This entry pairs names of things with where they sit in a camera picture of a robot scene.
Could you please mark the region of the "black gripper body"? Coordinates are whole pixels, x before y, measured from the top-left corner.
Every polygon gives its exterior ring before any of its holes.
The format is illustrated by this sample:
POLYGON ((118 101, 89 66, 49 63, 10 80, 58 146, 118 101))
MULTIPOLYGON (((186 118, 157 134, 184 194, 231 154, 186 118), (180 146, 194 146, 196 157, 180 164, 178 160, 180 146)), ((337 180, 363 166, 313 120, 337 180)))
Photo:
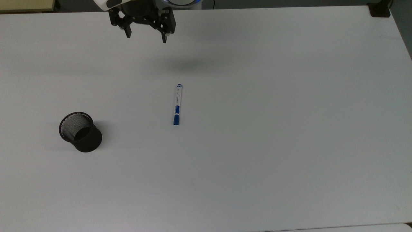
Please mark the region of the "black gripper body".
POLYGON ((159 9, 154 0, 130 0, 121 4, 121 26, 130 25, 132 22, 160 26, 159 9))

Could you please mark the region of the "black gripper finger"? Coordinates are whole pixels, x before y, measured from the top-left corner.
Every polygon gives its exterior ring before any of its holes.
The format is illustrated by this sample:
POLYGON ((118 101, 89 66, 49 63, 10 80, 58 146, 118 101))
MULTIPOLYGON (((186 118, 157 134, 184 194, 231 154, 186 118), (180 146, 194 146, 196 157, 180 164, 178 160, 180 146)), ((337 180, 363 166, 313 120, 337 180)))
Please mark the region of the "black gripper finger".
POLYGON ((110 23, 124 30, 127 38, 130 38, 132 33, 130 25, 133 22, 133 18, 127 14, 121 17, 119 12, 119 8, 116 7, 108 10, 110 23))
POLYGON ((166 44, 167 38, 174 34, 176 28, 176 20, 171 7, 165 7, 158 11, 154 26, 161 33, 162 41, 166 44))

